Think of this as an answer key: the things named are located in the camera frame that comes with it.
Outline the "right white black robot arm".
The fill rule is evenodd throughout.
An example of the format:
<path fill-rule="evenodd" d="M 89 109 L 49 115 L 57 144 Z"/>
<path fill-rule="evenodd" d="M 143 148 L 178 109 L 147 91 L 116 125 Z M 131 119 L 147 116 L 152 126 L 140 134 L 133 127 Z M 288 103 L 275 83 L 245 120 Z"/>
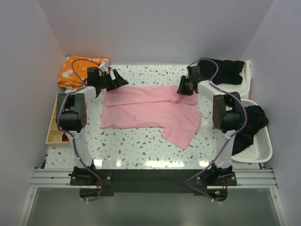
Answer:
<path fill-rule="evenodd" d="M 188 66 L 188 75 L 182 76 L 178 94 L 200 94 L 213 103 L 212 120 L 218 131 L 217 154 L 196 177 L 206 185 L 220 185 L 231 177 L 232 150 L 236 134 L 246 125 L 246 110 L 238 92 L 229 93 L 201 74 L 200 67 Z"/>

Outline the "pink t-shirt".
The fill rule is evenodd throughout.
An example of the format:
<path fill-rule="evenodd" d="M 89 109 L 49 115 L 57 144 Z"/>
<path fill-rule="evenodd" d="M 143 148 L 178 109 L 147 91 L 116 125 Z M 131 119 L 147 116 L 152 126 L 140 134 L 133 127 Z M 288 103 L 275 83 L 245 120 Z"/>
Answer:
<path fill-rule="evenodd" d="M 161 127 L 162 137 L 185 150 L 197 132 L 198 96 L 177 93 L 177 86 L 130 86 L 104 96 L 101 128 Z"/>

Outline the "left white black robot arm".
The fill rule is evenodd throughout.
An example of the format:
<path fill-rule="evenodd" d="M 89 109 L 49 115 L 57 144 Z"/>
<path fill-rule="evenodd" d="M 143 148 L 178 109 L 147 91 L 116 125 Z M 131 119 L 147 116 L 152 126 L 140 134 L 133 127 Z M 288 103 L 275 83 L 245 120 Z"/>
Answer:
<path fill-rule="evenodd" d="M 56 125 L 58 130 L 67 136 L 76 158 L 76 165 L 71 176 L 80 176 L 87 185 L 92 185 L 97 181 L 97 172 L 85 136 L 86 104 L 97 98 L 102 90 L 109 92 L 125 85 L 128 85 L 128 81 L 123 79 L 116 69 L 89 67 L 87 80 L 82 87 L 57 95 Z"/>

